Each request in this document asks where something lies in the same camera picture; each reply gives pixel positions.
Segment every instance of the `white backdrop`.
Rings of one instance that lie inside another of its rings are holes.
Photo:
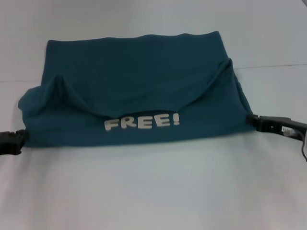
[[[23,128],[17,102],[39,85],[49,39],[215,30],[254,113],[307,123],[301,0],[2,0],[0,130]],[[305,230],[307,163],[300,148],[296,140],[249,133],[23,149],[0,156],[0,229]]]

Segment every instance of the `white table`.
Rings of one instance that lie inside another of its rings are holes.
[[[23,128],[49,39],[220,31],[259,115],[307,123],[301,0],[2,0],[0,130]],[[304,230],[301,142],[249,133],[0,157],[1,230]]]

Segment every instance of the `white surface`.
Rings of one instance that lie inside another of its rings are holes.
[[[307,66],[237,70],[254,112],[307,122]],[[0,129],[22,128],[0,84]],[[301,142],[249,133],[169,144],[24,149],[0,157],[1,230],[304,230]]]
[[[23,128],[49,39],[219,30],[235,68],[307,63],[301,0],[0,2],[0,130]],[[237,69],[254,113],[307,123],[307,66]],[[249,133],[0,157],[1,230],[305,230],[301,142]]]
[[[40,80],[49,39],[219,31],[237,68],[307,64],[301,0],[1,0],[4,80]]]

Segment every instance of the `fabric cover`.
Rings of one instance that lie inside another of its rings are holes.
[[[30,147],[103,146],[249,131],[218,32],[49,41],[41,85],[19,101]]]

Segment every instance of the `white lettering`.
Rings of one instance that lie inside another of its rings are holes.
[[[168,114],[158,114],[154,116],[154,120],[157,124],[158,127],[165,127],[165,126],[170,126],[171,124],[169,123],[169,117]]]
[[[173,119],[174,119],[174,125],[175,126],[180,125],[179,114],[173,114]]]
[[[147,128],[147,129],[152,128],[153,122],[150,121],[152,119],[153,119],[152,116],[139,116],[138,117],[138,125],[139,125],[138,128],[144,128],[144,129],[145,128]]]
[[[119,119],[107,120],[105,121],[105,129],[106,131],[110,131],[112,127],[118,126]]]
[[[132,116],[123,117],[120,120],[120,125],[122,128],[127,128],[127,126],[136,127],[136,124],[133,123],[133,121],[134,121],[134,118]]]

